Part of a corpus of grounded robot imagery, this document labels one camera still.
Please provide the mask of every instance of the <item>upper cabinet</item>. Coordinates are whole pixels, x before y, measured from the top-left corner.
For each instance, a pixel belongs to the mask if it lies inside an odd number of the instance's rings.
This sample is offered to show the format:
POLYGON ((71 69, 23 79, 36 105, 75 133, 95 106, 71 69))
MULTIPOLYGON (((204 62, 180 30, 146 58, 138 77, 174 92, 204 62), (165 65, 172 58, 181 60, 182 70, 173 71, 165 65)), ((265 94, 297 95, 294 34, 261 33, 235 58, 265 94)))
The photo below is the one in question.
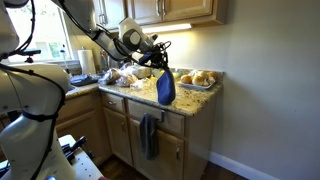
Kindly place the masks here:
POLYGON ((128 15, 138 24, 162 21, 161 0, 126 0, 128 15))
POLYGON ((224 24, 227 0, 126 0, 128 16, 140 25, 214 22, 224 24))
POLYGON ((213 0, 162 0, 164 21, 210 15, 213 0))
POLYGON ((139 25, 225 24, 228 0, 94 0, 97 24, 114 31, 126 17, 139 25))
POLYGON ((126 17, 124 0, 94 0, 96 23, 112 30, 126 17))

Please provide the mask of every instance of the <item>wooden floor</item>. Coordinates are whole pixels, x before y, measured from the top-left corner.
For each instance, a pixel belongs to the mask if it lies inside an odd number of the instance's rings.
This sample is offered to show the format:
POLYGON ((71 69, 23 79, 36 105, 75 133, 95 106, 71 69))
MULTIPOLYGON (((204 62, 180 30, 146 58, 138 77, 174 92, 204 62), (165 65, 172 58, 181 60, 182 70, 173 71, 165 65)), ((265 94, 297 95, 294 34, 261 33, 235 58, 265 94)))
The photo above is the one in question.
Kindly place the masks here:
MULTIPOLYGON (((147 180, 146 177, 115 156, 103 163, 99 169, 106 178, 111 180, 147 180)), ((246 180, 246 178, 208 163, 201 180, 246 180)))

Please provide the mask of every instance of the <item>baking tray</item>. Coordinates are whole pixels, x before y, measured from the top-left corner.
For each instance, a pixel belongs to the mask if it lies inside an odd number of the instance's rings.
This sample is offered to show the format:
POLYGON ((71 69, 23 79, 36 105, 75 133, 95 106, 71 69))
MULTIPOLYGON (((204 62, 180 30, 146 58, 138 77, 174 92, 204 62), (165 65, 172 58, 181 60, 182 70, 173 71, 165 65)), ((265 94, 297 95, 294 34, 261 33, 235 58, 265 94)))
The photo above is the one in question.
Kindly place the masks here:
POLYGON ((214 83, 210 84, 209 86, 197 86, 197 85, 193 85, 193 84, 184 84, 181 81, 177 82, 177 84, 179 86, 181 86, 181 87, 184 87, 184 88, 187 88, 187 89, 200 90, 200 91, 204 91, 204 90, 210 89, 212 87, 212 85, 214 85, 214 83))

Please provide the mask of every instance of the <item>granite countertop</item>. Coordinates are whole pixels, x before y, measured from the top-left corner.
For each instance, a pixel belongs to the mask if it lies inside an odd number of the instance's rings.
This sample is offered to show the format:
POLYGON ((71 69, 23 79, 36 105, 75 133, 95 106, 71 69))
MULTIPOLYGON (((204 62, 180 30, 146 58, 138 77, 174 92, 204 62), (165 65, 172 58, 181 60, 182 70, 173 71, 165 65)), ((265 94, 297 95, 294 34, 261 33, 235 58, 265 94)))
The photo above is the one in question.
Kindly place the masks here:
POLYGON ((89 84, 86 86, 81 86, 81 87, 74 87, 73 90, 68 91, 66 94, 66 100, 76 98, 81 95, 89 94, 93 91, 99 90, 99 86, 97 83, 95 84, 89 84))
MULTIPOLYGON (((182 115, 194 116, 200 112, 204 105, 213 98, 222 87, 222 82, 216 82, 210 89, 199 91, 180 87, 176 84, 176 98, 171 105, 168 106, 158 103, 155 83, 145 86, 143 89, 119 87, 115 85, 90 84, 82 87, 75 87, 75 89, 66 94, 66 99, 76 98, 100 89, 104 92, 156 106, 164 110, 169 110, 182 115)), ((5 117, 7 117, 6 114, 0 114, 0 119, 5 117)))

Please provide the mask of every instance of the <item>kitchen cabinet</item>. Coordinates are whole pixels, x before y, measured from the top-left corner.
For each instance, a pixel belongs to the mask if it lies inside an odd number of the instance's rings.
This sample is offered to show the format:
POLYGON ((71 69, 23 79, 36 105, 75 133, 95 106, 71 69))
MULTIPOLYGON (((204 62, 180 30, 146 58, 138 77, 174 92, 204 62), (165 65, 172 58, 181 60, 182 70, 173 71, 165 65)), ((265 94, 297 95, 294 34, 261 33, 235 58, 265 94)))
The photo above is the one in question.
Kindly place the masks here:
POLYGON ((195 116, 186 116, 127 97, 102 92, 113 153, 148 179, 200 179, 211 148, 215 98, 195 116), (159 155, 154 160, 147 160, 141 148, 144 113, 164 120, 157 122, 159 155))
POLYGON ((160 1, 127 0, 128 15, 140 25, 161 22, 160 1))
POLYGON ((96 23, 108 30, 118 28, 126 17, 124 0, 94 0, 96 23))
POLYGON ((127 0, 128 16, 140 25, 163 22, 223 24, 227 0, 127 0))
POLYGON ((139 121, 131 119, 130 125, 135 168, 149 179, 182 180, 184 141, 158 130, 159 155, 150 161, 142 153, 139 121))
POLYGON ((112 154, 98 91, 67 100, 59 112, 56 130, 59 137, 71 134, 77 140, 85 136, 85 150, 92 151, 97 166, 112 154))
POLYGON ((104 108, 112 153, 132 166, 127 119, 124 115, 104 108))

